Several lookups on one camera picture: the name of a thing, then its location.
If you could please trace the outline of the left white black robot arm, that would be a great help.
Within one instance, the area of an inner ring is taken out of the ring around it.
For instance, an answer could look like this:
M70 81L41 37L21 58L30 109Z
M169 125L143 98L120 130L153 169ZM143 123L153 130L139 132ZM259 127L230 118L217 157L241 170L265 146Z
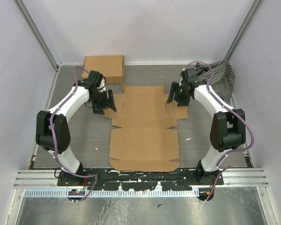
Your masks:
M104 114L105 109L116 111L112 90L106 89L104 78L97 81L77 81L70 92L48 111L37 114L36 143L49 152L61 167L59 179L81 185L89 177L82 163L70 148L71 136L68 123L76 111L85 103L92 104L93 112Z

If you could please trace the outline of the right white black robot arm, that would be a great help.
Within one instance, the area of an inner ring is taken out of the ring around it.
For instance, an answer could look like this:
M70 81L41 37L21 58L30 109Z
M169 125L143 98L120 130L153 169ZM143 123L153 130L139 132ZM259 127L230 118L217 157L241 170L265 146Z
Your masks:
M230 150L236 150L246 141L246 130L242 109L234 109L212 92L203 82L173 82L167 103L177 102L177 106L188 106L190 99L200 102L213 117L210 130L211 147L196 167L197 181L210 184L220 173L220 165Z

